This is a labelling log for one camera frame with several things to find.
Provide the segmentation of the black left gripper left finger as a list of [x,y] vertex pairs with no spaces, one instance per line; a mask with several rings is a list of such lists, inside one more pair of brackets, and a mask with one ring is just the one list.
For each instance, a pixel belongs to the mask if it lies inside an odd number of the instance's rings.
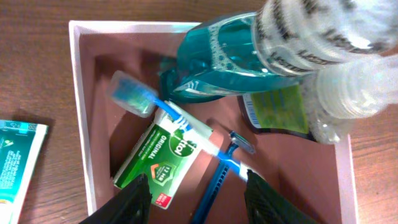
[[146,224],[151,200],[148,176],[139,174],[80,224]]

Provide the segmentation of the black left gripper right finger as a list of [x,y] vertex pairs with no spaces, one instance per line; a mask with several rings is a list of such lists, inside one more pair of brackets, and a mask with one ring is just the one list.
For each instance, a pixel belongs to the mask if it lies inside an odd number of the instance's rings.
[[244,198],[250,224],[317,224],[252,170],[248,171]]

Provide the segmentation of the green Dettol soap bar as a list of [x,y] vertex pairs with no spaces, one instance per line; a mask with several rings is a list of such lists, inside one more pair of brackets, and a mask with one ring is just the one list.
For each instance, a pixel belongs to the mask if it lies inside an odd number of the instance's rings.
[[153,122],[117,171],[113,184],[123,189],[138,175],[146,174],[152,204],[166,210],[180,185],[197,187],[210,162],[211,156],[184,140],[171,117],[158,109]]

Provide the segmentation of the blue disposable razor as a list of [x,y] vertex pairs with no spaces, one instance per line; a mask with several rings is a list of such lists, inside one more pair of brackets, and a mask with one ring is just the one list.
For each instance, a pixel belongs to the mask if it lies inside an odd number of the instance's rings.
[[244,182],[248,181],[248,170],[252,170],[252,168],[243,162],[233,159],[233,152],[240,147],[246,152],[254,154],[254,147],[235,131],[230,131],[229,137],[231,142],[226,152],[218,151],[215,153],[215,157],[219,159],[219,164],[200,200],[198,208],[195,210],[191,220],[193,224],[202,224],[205,222],[229,170],[233,171]]

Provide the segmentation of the blue toothbrush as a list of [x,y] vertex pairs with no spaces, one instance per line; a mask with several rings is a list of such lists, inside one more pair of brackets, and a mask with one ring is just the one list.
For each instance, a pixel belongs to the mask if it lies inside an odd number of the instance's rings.
[[143,118],[148,117],[153,112],[154,108],[158,106],[170,115],[178,129],[182,130],[184,140],[194,142],[207,154],[227,163],[243,181],[248,181],[248,174],[250,173],[260,176],[258,171],[252,167],[220,151],[218,146],[203,137],[197,129],[190,124],[186,116],[177,112],[165,101],[159,99],[156,90],[136,80],[127,73],[120,70],[113,73],[110,86],[108,87],[108,93],[117,105]]

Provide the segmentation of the teal toothpaste tube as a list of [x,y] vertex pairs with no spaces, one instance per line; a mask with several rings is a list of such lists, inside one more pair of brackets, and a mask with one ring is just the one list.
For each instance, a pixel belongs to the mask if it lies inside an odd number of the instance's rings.
[[1,120],[1,223],[17,223],[48,126]]

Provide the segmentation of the clear soap pump bottle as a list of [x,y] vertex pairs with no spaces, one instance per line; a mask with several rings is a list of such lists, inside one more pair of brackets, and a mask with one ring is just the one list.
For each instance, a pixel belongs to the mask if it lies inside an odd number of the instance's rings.
[[252,132],[336,144],[356,120],[397,104],[397,55],[373,55],[307,75],[294,86],[238,97]]

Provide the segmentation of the teal mouthwash bottle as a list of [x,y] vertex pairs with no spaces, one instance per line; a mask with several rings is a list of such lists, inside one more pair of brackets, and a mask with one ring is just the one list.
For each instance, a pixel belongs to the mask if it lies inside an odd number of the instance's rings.
[[268,0],[190,29],[161,73],[161,95],[204,103],[275,90],[396,45],[396,1]]

